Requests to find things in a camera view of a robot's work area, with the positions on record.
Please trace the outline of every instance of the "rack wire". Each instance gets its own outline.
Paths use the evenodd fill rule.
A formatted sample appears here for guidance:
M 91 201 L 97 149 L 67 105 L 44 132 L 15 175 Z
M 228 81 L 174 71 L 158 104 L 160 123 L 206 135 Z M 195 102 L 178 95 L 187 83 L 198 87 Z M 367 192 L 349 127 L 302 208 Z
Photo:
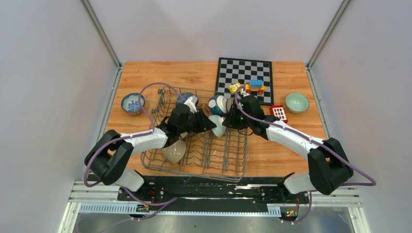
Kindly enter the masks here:
M 180 93 L 195 94 L 206 115 L 210 115 L 207 103 L 217 94 L 215 91 L 206 91 L 190 88 L 175 87 Z M 152 109 L 154 122 L 160 124 L 164 117 L 170 116 L 176 107 L 177 94 L 169 87 L 159 89 L 160 94 L 157 107 Z M 162 149 L 153 149 L 141 154 L 143 166 L 150 170 L 178 173 L 182 175 L 204 177 L 229 182 L 238 182 L 246 171 L 247 130 L 227 129 L 225 135 L 216 137 L 212 131 L 198 134 L 188 134 L 183 140 L 186 143 L 186 152 L 176 164 L 168 162 Z

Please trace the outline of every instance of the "wood surface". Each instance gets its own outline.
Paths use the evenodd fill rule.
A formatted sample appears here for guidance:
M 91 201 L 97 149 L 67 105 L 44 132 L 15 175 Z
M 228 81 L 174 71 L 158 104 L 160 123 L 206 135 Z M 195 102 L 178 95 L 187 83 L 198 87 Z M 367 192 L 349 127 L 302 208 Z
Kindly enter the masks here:
M 148 130 L 150 122 L 144 114 L 131 116 L 124 112 L 120 102 L 124 96 L 141 89 L 152 82 L 165 82 L 172 86 L 215 90 L 218 62 L 126 62 L 106 129 L 119 133 L 136 133 Z M 316 103 L 302 62 L 272 62 L 275 105 L 286 108 L 285 98 L 291 92 L 299 92 L 309 99 L 309 109 L 302 114 L 293 114 L 285 109 L 288 124 L 309 135 L 324 138 L 325 133 L 317 111 Z M 150 113 L 159 100 L 155 85 L 146 89 L 145 108 Z M 263 105 L 266 114 L 269 106 Z M 128 167 L 143 175 L 173 175 L 143 167 L 140 154 L 133 156 Z M 285 176 L 291 172 L 308 169 L 305 159 L 281 144 L 266 141 L 252 135 L 248 137 L 247 166 L 245 176 Z

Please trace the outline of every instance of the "red toy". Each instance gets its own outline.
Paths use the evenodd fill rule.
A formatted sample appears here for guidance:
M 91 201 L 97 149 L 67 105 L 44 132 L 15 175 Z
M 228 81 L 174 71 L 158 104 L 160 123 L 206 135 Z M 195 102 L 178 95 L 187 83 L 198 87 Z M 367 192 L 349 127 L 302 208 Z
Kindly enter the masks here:
M 288 123 L 288 118 L 286 117 L 286 112 L 283 105 L 272 105 L 270 111 L 273 116 L 278 117 L 285 123 Z

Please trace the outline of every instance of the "checkerboard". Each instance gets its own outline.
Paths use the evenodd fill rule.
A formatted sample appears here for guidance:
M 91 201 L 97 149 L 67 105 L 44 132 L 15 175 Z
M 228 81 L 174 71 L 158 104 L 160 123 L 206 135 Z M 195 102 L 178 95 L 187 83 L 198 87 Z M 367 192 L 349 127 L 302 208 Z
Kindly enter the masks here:
M 219 58 L 218 75 L 216 80 L 216 91 L 222 93 L 225 98 L 234 97 L 227 89 L 234 83 L 246 84 L 249 80 L 262 80 L 266 87 L 262 95 L 252 92 L 260 104 L 273 105 L 273 79 L 272 62 L 244 60 L 236 58 Z

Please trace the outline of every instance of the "white backdrop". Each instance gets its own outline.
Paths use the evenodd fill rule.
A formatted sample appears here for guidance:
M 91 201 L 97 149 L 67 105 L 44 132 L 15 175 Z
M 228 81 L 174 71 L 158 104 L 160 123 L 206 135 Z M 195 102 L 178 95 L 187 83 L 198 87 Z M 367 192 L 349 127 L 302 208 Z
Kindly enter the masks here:
M 408 232 L 411 224 L 410 9 L 410 0 L 353 1 L 314 67 L 331 133 L 377 180 L 359 187 L 373 233 Z
M 309 61 L 342 0 L 90 0 L 125 61 Z
M 116 69 L 78 0 L 0 3 L 0 232 L 57 232 Z

